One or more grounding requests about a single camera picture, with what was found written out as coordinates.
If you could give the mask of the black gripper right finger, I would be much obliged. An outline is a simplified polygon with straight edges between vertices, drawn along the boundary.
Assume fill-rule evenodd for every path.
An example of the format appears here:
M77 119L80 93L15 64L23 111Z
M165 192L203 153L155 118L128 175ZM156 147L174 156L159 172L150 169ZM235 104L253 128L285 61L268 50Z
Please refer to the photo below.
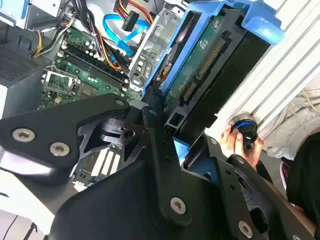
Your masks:
M225 157L212 137L191 147L187 170L217 185L234 240L314 240L316 228L239 155Z

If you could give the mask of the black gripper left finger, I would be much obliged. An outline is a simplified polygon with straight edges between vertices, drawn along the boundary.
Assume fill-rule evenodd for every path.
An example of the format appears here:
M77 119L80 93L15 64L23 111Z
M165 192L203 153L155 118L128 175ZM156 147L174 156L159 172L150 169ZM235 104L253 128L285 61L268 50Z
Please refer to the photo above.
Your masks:
M108 93L26 112L0 121L1 190L23 216L51 226L62 197L56 187L69 181L80 159L111 143L127 145L125 167L144 159L178 160L164 133L163 107L155 96L126 102Z

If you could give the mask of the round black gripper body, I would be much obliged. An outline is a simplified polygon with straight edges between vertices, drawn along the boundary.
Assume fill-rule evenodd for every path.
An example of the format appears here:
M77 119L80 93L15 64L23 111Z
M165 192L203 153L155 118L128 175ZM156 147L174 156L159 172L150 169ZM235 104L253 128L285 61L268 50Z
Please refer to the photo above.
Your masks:
M49 239L230 239L221 191L176 159L137 160L71 197Z

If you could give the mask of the person's bare hand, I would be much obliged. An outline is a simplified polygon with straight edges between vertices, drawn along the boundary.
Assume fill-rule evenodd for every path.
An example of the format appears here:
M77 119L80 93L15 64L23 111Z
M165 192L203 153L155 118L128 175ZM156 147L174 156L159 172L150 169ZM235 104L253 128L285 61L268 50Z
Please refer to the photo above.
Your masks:
M253 147L245 152L243 140L243 135L237 129L232 130L232 125L228 124L219 140L221 151L226 157L234 154L243 157L254 169L256 169L264 142L262 139L257 138Z

